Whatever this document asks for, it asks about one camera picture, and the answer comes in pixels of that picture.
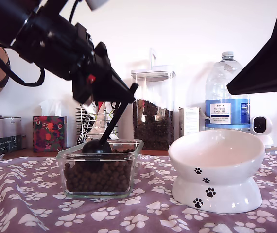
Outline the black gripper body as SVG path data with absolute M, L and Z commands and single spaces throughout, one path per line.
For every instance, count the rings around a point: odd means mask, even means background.
M 93 44 L 86 29 L 61 16 L 32 14 L 13 43 L 21 58 L 72 82 L 73 98 L 87 102 L 92 95 L 87 83 L 88 66 L 94 61 Z

